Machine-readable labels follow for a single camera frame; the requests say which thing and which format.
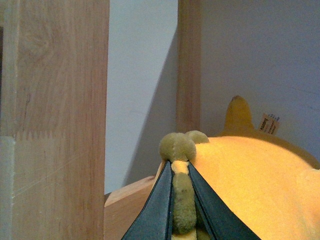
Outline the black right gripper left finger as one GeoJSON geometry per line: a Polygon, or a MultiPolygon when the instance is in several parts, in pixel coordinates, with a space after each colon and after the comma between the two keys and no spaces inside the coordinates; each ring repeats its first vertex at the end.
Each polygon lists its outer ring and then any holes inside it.
{"type": "Polygon", "coordinates": [[[173,172],[168,161],[160,172],[147,201],[123,240],[170,240],[173,228],[173,172]]]}

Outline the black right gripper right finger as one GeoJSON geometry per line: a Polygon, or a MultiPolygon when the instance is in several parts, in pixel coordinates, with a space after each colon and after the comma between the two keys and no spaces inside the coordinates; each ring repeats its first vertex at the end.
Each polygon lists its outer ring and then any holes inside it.
{"type": "Polygon", "coordinates": [[[212,240],[258,240],[259,237],[237,217],[210,187],[196,168],[188,166],[195,202],[212,240]]]}

